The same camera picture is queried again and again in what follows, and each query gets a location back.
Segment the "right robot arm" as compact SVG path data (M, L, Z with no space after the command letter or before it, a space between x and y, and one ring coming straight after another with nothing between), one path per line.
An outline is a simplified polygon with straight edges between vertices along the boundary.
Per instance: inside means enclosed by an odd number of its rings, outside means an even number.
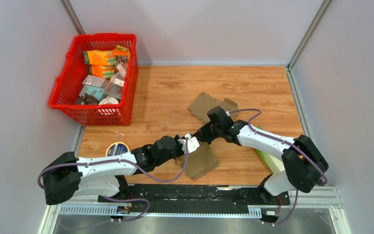
M185 153L192 153L201 142L210 144L216 138L267 153L283 163L284 170L267 176L258 190L259 200L271 204L278 195L298 190L309 193L316 185L326 185L329 165L314 142L306 135L297 138L280 136L252 125L251 120L233 121L233 111L216 106L208 111L209 122L194 134L187 134Z

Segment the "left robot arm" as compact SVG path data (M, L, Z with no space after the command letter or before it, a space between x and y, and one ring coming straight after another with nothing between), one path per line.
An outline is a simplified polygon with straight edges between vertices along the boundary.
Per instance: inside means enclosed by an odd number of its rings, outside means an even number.
M197 138L164 136L117 156L84 158L65 152L44 168L37 183L44 190L47 205L57 205L76 196L100 195L124 202L129 188L113 179L118 176L150 174L156 167L179 156L188 156L200 147Z

